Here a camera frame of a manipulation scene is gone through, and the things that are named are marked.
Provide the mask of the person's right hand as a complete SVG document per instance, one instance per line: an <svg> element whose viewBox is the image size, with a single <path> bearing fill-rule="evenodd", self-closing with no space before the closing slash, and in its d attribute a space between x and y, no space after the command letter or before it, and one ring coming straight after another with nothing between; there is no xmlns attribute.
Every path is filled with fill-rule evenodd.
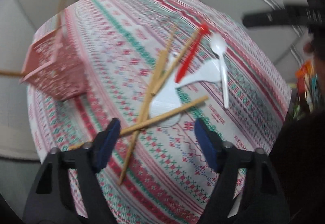
<svg viewBox="0 0 325 224"><path fill-rule="evenodd" d="M315 55L315 47L313 45L314 38L310 38L308 42L303 46L303 52L309 56Z"/></svg>

